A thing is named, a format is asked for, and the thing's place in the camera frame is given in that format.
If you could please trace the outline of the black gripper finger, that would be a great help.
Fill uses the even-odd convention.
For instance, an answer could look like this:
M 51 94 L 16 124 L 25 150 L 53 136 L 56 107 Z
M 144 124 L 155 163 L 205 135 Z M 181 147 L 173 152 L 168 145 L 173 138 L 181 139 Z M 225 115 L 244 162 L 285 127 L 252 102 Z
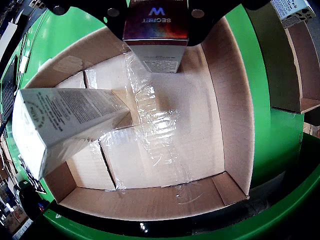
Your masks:
M 249 10 L 258 10 L 268 0 L 189 0 L 188 3 L 188 46 L 202 43 L 212 27 L 238 5 Z
M 105 24 L 120 40 L 123 39 L 128 5 L 125 0 L 44 0 L 44 5 L 61 16 L 71 7 L 78 8 Z

